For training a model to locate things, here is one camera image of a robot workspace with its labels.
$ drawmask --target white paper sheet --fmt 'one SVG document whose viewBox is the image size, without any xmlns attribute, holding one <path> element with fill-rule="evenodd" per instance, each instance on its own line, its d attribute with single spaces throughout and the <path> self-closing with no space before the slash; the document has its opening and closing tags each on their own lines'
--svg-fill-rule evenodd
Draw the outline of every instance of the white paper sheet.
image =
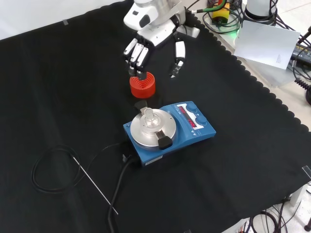
<svg viewBox="0 0 311 233">
<path fill-rule="evenodd" d="M 235 56 L 286 69 L 300 33 L 244 21 L 235 40 Z"/>
</svg>

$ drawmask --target red led display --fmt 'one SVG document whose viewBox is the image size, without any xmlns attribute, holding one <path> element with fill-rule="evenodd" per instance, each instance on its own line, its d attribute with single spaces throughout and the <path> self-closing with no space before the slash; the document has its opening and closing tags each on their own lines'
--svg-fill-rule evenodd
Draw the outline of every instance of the red led display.
<svg viewBox="0 0 311 233">
<path fill-rule="evenodd" d="M 183 108 L 183 106 L 178 107 L 181 113 L 185 116 L 191 127 L 196 128 L 196 124 L 193 122 L 193 120 L 190 118 L 190 116 L 187 114 L 186 110 Z"/>
<path fill-rule="evenodd" d="M 195 123 L 192 120 L 188 120 L 188 122 L 190 123 L 191 127 L 193 127 L 193 128 L 196 127 Z"/>
</svg>

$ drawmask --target black cloth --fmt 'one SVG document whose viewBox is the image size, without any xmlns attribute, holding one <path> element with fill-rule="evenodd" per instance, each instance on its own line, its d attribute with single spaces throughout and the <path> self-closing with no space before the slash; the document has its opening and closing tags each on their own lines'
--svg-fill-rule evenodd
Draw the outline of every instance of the black cloth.
<svg viewBox="0 0 311 233">
<path fill-rule="evenodd" d="M 107 232 L 108 205 L 84 178 L 61 195 L 37 192 L 32 166 L 47 148 L 65 144 L 84 167 L 100 153 L 90 176 L 110 200 L 126 147 L 122 125 L 136 115 L 122 52 L 136 33 L 123 23 L 131 2 L 0 41 L 0 231 Z M 145 168 L 125 173 L 114 216 L 120 233 L 222 232 L 268 208 L 308 181 L 308 128 L 245 71 L 195 17 L 197 39 L 185 40 L 187 58 L 177 78 L 174 39 L 155 50 L 148 70 L 156 78 L 158 108 L 193 101 L 216 130 Z M 42 186 L 73 178 L 75 162 L 43 159 Z"/>
</svg>

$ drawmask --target blue control knob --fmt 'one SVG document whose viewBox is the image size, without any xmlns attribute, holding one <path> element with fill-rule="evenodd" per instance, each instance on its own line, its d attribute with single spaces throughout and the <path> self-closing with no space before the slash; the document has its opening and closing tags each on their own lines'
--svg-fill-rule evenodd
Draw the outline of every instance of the blue control knob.
<svg viewBox="0 0 311 233">
<path fill-rule="evenodd" d="M 195 119 L 196 123 L 198 123 L 199 125 L 206 125 L 207 124 L 207 119 L 204 116 L 198 116 Z"/>
<path fill-rule="evenodd" d="M 191 113 L 195 113 L 198 110 L 198 107 L 194 103 L 188 103 L 186 109 Z"/>
</svg>

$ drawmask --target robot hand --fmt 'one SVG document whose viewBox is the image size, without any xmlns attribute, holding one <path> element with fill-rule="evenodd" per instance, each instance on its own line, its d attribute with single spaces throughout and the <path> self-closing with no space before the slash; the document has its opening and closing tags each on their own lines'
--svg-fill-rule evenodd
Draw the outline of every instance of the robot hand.
<svg viewBox="0 0 311 233">
<path fill-rule="evenodd" d="M 130 76 L 137 76 L 140 80 L 146 78 L 145 67 L 154 48 L 176 33 L 177 28 L 185 22 L 185 9 L 181 2 L 173 0 L 135 0 L 131 10 L 124 18 L 124 23 L 137 30 L 137 37 L 123 52 L 129 64 Z M 183 65 L 186 50 L 185 44 L 175 37 L 176 64 L 172 77 L 176 76 Z"/>
</svg>

